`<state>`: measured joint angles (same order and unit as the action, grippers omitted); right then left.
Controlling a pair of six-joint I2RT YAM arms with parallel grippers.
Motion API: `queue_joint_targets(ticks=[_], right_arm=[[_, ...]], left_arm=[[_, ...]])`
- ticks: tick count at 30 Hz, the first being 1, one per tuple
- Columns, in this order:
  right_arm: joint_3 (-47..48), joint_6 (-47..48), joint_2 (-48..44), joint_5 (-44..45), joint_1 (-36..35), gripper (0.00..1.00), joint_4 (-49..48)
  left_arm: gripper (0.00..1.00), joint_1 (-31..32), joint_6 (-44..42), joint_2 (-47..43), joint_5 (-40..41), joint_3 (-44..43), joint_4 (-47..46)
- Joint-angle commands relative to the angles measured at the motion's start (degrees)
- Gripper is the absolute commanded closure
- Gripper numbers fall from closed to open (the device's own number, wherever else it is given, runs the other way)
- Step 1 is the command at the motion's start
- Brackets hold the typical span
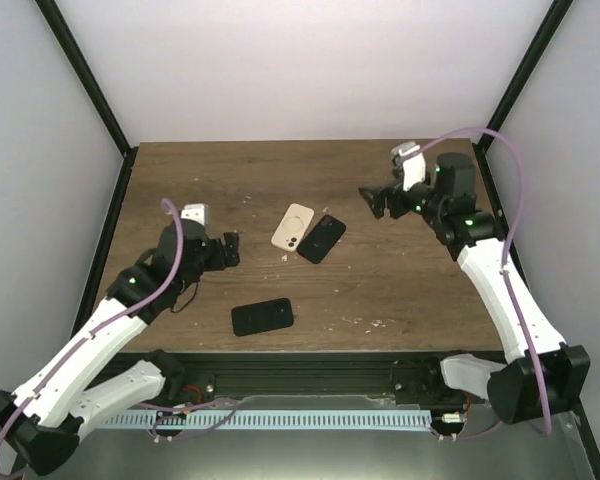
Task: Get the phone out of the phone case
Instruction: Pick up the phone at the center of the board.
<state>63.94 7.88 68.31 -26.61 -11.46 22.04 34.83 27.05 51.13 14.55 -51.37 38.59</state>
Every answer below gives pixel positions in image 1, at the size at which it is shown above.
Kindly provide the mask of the black cased phone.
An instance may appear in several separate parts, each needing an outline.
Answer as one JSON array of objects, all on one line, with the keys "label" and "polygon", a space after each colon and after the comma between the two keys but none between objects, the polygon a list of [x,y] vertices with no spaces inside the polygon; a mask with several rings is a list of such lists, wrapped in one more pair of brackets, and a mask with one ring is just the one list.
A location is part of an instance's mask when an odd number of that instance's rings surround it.
[{"label": "black cased phone", "polygon": [[320,264],[346,232],[346,225],[324,215],[297,247],[297,253],[312,264]]},{"label": "black cased phone", "polygon": [[234,335],[244,337],[289,328],[294,314],[290,300],[278,298],[234,307],[231,322]]}]

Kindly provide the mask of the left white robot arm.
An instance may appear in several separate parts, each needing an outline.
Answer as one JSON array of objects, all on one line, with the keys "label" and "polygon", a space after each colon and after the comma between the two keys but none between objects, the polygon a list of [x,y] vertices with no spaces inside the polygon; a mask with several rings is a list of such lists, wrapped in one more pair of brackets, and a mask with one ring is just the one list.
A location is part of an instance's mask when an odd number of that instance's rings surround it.
[{"label": "left white robot arm", "polygon": [[238,266],[239,236],[210,238],[184,219],[165,227],[156,247],[122,270],[89,320],[34,377],[0,390],[0,441],[39,476],[56,471],[108,418],[143,402],[176,402],[184,367],[161,349],[98,385],[92,382],[117,352],[142,333],[206,272]]}]

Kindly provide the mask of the black cased phone front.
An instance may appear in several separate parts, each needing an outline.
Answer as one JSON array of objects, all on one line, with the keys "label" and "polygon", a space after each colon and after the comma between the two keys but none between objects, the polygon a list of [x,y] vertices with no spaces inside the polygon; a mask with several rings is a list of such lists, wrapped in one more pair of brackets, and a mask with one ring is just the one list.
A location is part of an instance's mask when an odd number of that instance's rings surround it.
[{"label": "black cased phone front", "polygon": [[231,322],[234,335],[244,337],[289,328],[294,314],[290,300],[278,298],[234,307]]}]

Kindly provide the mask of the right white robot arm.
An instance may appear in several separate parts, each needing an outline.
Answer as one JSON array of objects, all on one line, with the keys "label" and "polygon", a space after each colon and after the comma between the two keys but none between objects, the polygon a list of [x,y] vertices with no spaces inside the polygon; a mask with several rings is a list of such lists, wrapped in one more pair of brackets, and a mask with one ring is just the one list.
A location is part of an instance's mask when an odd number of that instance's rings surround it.
[{"label": "right white robot arm", "polygon": [[496,328],[504,363],[472,354],[449,356],[424,378],[438,403],[459,390],[488,401],[506,424],[548,419],[578,402],[590,368],[582,346],[570,346],[554,328],[512,265],[494,216],[477,205],[476,167],[461,153],[438,156],[429,173],[418,145],[392,152],[393,181],[361,188],[373,215],[418,214],[468,277]]}]

